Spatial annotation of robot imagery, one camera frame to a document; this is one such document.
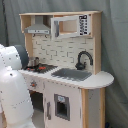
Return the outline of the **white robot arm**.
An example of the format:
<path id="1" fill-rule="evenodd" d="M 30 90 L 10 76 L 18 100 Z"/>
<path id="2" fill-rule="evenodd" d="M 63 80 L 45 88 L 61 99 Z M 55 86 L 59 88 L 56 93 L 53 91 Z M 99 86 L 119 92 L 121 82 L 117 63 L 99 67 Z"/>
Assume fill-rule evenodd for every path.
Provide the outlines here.
<path id="1" fill-rule="evenodd" d="M 28 53 L 23 46 L 0 45 L 0 103 L 7 128 L 35 128 L 29 90 L 19 72 L 28 62 Z"/>

